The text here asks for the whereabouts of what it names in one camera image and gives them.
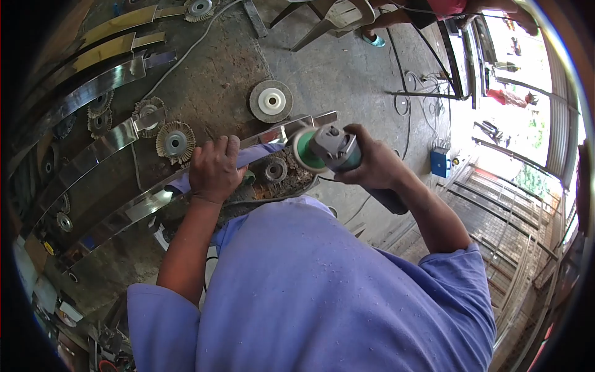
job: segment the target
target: grinder handle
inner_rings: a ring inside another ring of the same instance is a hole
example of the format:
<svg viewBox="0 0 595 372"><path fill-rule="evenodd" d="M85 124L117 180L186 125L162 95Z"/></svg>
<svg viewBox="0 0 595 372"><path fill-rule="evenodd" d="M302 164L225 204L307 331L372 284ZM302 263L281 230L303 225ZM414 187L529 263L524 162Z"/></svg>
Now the grinder handle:
<svg viewBox="0 0 595 372"><path fill-rule="evenodd" d="M384 205L393 214L405 214L409 212L409 208L403 203L403 200L391 189L364 189L380 204Z"/></svg>

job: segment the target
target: angle grinder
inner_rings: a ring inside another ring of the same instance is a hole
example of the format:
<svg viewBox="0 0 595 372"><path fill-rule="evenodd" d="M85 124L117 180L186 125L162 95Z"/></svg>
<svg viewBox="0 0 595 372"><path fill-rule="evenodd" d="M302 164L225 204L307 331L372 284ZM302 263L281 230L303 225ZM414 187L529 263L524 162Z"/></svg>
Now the angle grinder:
<svg viewBox="0 0 595 372"><path fill-rule="evenodd" d="M324 173L328 169L335 173L347 172L362 162L356 136L332 124L299 130L293 137L292 151L297 163L312 173ZM393 214L409 211L393 190L364 189Z"/></svg>

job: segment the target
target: purple t-shirt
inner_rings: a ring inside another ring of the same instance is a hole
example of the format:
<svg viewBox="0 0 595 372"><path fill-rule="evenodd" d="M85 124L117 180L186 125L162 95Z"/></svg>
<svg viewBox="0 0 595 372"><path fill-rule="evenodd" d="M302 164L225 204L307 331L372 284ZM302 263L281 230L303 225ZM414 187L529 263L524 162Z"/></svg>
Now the purple t-shirt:
<svg viewBox="0 0 595 372"><path fill-rule="evenodd" d="M485 371L496 333L475 244L418 265L357 240L326 211L270 203L228 236L202 313L128 290L149 371Z"/></svg>

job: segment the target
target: foot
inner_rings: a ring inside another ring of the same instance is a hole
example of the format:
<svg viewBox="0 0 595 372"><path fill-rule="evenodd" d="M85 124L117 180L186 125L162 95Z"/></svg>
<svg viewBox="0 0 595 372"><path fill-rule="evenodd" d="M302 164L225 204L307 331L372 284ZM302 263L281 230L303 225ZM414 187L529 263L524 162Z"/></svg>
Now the foot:
<svg viewBox="0 0 595 372"><path fill-rule="evenodd" d="M368 31L368 30L363 30L362 29L362 39L370 44L370 45L374 45L378 48L382 48L385 44L385 41L383 38L381 38L378 35L375 35L372 31Z"/></svg>
<svg viewBox="0 0 595 372"><path fill-rule="evenodd" d="M372 35L371 37L368 37L365 33L362 33L362 39L370 44L370 45L374 45L378 48L382 48L384 46L384 44L386 44L386 42L384 41L383 38L381 38L378 35Z"/></svg>

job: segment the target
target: corrugated metal roof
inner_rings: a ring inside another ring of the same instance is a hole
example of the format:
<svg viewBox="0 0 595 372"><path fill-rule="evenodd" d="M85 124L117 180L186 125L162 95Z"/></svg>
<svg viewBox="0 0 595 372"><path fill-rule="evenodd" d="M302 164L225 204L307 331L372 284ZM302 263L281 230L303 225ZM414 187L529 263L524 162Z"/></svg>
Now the corrugated metal roof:
<svg viewBox="0 0 595 372"><path fill-rule="evenodd" d="M563 98L568 104L550 99L550 141L547 151L546 170L562 181L568 188L577 158L578 114L568 105L576 107L577 93L570 86L566 71L552 44L543 38L547 59L552 74L552 93Z"/></svg>

